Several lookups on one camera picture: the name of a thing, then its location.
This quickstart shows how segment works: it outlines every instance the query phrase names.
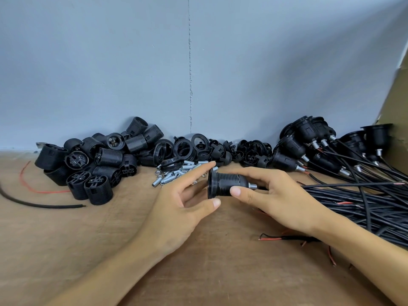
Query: person's left hand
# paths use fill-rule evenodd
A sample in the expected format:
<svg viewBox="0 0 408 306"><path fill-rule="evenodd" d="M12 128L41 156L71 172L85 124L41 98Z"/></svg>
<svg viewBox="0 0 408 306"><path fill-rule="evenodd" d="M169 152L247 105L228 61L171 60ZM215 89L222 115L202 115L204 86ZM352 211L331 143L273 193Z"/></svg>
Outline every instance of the person's left hand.
<svg viewBox="0 0 408 306"><path fill-rule="evenodd" d="M215 166L203 164L164 185L136 237L141 237L164 256L178 249L201 219L220 206L219 199L207 200L207 181L191 185Z"/></svg>

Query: hand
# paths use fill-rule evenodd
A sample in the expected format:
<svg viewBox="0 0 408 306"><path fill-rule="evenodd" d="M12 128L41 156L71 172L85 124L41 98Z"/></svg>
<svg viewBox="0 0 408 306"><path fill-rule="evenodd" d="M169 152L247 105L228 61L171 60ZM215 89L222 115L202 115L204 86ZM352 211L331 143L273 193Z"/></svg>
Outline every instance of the hand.
<svg viewBox="0 0 408 306"><path fill-rule="evenodd" d="M231 187L230 193L238 200L258 207L284 226L313 235L313 229L326 217L336 215L326 208L288 174L281 170L255 167L231 168L225 173L241 174L250 183L265 186L263 194L245 187Z"/></svg>
<svg viewBox="0 0 408 306"><path fill-rule="evenodd" d="M221 201L207 200L207 181L191 185L215 166L203 164L164 185L136 237L146 238L164 256L179 248L201 219L215 211Z"/></svg>

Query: fingernail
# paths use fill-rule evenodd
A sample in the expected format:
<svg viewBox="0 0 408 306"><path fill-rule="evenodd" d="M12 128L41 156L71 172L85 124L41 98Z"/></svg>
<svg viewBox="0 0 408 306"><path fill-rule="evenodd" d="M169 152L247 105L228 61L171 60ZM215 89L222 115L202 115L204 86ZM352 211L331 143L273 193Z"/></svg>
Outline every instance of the fingernail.
<svg viewBox="0 0 408 306"><path fill-rule="evenodd" d="M237 186L233 186L230 189L230 193L233 197L238 197L241 194L241 189Z"/></svg>
<svg viewBox="0 0 408 306"><path fill-rule="evenodd" d="M212 203L214 204L214 208L217 208L218 206L221 205L221 200L220 199L213 199Z"/></svg>

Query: person's right hand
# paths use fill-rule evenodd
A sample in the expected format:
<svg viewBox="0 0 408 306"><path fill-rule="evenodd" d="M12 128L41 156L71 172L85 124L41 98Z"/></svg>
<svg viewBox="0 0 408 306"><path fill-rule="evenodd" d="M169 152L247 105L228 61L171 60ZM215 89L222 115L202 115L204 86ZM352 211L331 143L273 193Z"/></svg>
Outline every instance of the person's right hand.
<svg viewBox="0 0 408 306"><path fill-rule="evenodd" d="M293 230L312 235L313 229L318 227L319 223L336 215L316 201L284 171L247 167L228 168L224 173L244 175L250 183L269 189L268 193L264 194L234 186L231 187L230 193Z"/></svg>

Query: blue-gray wall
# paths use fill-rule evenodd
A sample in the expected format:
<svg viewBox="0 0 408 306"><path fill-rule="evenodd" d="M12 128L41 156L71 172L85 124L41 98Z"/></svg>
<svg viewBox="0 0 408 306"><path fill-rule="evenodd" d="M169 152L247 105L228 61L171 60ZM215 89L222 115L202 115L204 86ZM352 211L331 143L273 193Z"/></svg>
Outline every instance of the blue-gray wall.
<svg viewBox="0 0 408 306"><path fill-rule="evenodd" d="M276 142L373 123L408 0L0 0L0 147L123 131Z"/></svg>

